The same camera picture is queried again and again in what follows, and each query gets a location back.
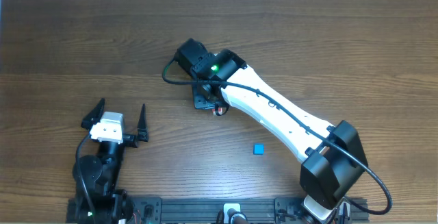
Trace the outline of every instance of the small blue block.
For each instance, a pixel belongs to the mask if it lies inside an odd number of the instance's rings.
[[[263,155],[264,152],[265,152],[265,146],[264,145],[260,145],[260,144],[255,144],[254,145],[254,154],[255,155]]]

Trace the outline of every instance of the wooden table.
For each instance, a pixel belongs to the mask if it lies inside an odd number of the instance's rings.
[[[151,139],[126,151],[120,174],[132,195],[304,196],[299,163],[258,122],[195,110],[190,87],[162,81],[189,37],[233,50],[301,108],[359,130],[394,198],[372,221],[437,220],[438,0],[2,2],[0,221],[65,220],[79,124],[101,97],[133,132],[147,106]],[[349,195],[385,206],[367,175]]]

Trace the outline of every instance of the small robot arm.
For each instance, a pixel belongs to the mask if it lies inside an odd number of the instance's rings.
[[[167,79],[166,71],[174,61],[194,81]],[[210,53],[200,42],[189,39],[177,49],[163,71],[163,79],[170,84],[191,84],[195,108],[237,108],[283,142],[301,163],[300,185],[308,194],[302,206],[319,223],[327,223],[333,209],[344,202],[347,191],[365,169],[369,170],[357,130],[350,123],[342,121],[333,126],[300,109],[267,85],[232,51]],[[389,206],[392,204],[389,193],[387,198]]]

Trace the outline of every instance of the blue cube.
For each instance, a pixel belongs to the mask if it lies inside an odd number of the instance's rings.
[[[255,144],[254,145],[254,154],[255,155],[263,155],[264,152],[265,152],[265,146],[264,145],[260,145],[260,144]]]

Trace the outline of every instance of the white arm segment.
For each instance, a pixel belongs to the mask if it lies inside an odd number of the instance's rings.
[[[331,124],[328,121],[318,119],[294,105],[261,80],[250,66],[237,70],[227,81],[259,89],[275,101],[278,101],[313,131],[324,137],[329,135],[327,127]],[[292,151],[300,163],[307,159],[305,153],[307,148],[316,149],[322,142],[315,136],[308,134],[304,128],[300,127],[286,113],[273,107],[274,105],[269,103],[266,98],[257,96],[254,92],[234,86],[227,86],[222,88],[222,96],[231,107],[238,108],[251,115],[256,121],[259,121],[266,129],[271,131]]]

